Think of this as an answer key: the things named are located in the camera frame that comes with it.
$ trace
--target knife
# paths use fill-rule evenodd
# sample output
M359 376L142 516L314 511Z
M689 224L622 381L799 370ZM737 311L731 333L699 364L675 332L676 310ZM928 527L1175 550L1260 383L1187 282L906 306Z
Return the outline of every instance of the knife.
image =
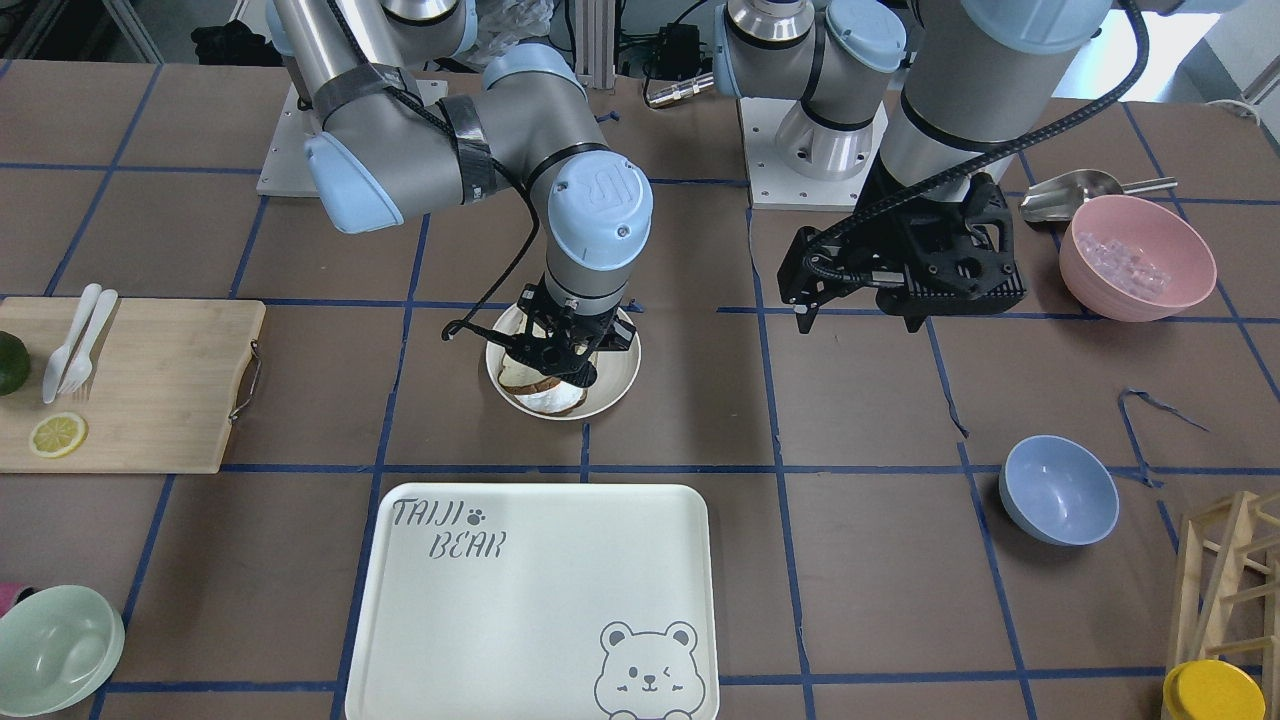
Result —
M84 286L84 292L81 293L81 301L76 305L76 316L72 319L72 329L67 332L67 340L63 345L49 356L49 365L45 366L45 384L42 388L42 397L45 405L49 405L58 397L58 386L63 382L63 373L67 372L67 363L72 359L72 348L76 347L76 340L79 338L81 331L84 329L84 323L88 322L90 313L93 311L93 305L97 304L97 296L102 293L102 286L97 283L90 283Z

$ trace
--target brown tiled table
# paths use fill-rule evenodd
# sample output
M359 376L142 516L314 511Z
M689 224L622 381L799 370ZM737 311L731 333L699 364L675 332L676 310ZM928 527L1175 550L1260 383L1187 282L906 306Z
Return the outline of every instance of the brown tiled table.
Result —
M1076 167L1178 176L1155 200L1202 231L1221 275L1183 316L1089 315L1057 275L1060 238L1020 225L1032 295L1012 313L908 334L861 292L799 336L772 275L799 224L837 215L751 213L733 104L650 113L622 81L591 105L620 113L604 133L655 184L631 288L644 365L613 410L547 423L493 393L479 341L438 337L522 238L518 200L347 237L314 201L257 197L287 82L0 65L0 293L93 279L269 305L266 374L220 475L0 479L0 578L92 585L129 628L111 682L59 717L340 716L372 510L396 484L435 480L695 487L727 720L1156 716L1174 519L1280 487L1280 160L1251 123L1117 106L1004 181L1016 193ZM1125 386L1213 432L1139 404L1135 446ZM998 462L1033 433L1073 437L1119 473L1140 447L1164 484L1121 477L1120 524L1094 547L1039 544L995 495Z

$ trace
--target plastic bag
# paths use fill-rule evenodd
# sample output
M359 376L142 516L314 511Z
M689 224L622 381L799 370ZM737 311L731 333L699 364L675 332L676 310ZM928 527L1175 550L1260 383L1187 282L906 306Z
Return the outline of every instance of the plastic bag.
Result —
M521 40L549 33L554 13L554 0L476 0L476 44L457 60L481 69Z

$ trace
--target tray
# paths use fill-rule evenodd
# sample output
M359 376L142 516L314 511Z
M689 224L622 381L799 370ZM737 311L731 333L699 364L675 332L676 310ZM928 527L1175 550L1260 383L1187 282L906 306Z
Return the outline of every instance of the tray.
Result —
M399 486L378 511L347 717L710 720L709 547L685 486Z
M0 471L216 473L241 377L266 307L255 300L120 300L92 355L88 398L40 398L49 355L63 342L76 297L9 297L0 329L27 345L31 378L0 397ZM65 457L37 457L31 429L54 413L88 423Z

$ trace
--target bear face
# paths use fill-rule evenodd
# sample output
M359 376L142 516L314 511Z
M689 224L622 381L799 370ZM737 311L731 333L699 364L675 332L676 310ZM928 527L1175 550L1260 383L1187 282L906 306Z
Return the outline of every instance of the bear face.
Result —
M595 702L611 717L687 717L701 707L707 683L694 661L698 633L689 623L672 623L663 633L635 633L626 623L609 623L600 646L604 666Z

